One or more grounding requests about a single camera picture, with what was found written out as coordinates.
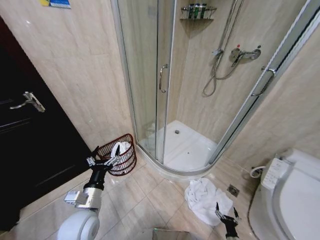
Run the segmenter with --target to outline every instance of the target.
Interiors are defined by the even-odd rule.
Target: toilet seat lid
[[[276,188],[273,203],[275,215],[289,238],[305,240],[319,236],[319,179],[293,169]]]

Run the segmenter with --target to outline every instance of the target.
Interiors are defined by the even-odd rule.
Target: toilet control panel
[[[267,189],[274,189],[278,179],[287,171],[289,164],[278,158],[271,161],[270,167],[267,170],[261,184]]]

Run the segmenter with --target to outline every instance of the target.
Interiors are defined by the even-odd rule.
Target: wall shelf
[[[181,8],[181,20],[213,20],[213,13],[216,7],[199,4],[198,6],[190,4]]]

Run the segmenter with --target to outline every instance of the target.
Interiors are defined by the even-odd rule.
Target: door lever
[[[26,91],[23,96],[26,98],[26,100],[17,106],[11,106],[10,109],[19,109],[27,104],[32,104],[39,112],[44,113],[45,107],[39,102],[39,100],[36,98],[36,96],[32,92]]]

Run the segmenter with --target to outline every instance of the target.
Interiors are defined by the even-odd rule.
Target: beige tile floor
[[[141,154],[137,156],[137,165],[130,174],[122,177],[107,174],[105,178],[96,240],[129,240],[149,228],[189,231],[204,240],[225,239],[224,225],[211,227],[189,210],[184,199],[188,182],[163,178],[146,164]],[[22,209],[19,224],[1,235],[0,240],[56,240],[62,222],[76,211],[64,203],[66,192],[80,190],[90,174],[90,170],[84,172]],[[242,240],[255,240],[247,211],[257,182],[252,182],[244,169],[227,158],[220,159],[206,177],[223,191],[229,184],[240,190],[238,197],[227,192],[242,218],[237,232]]]

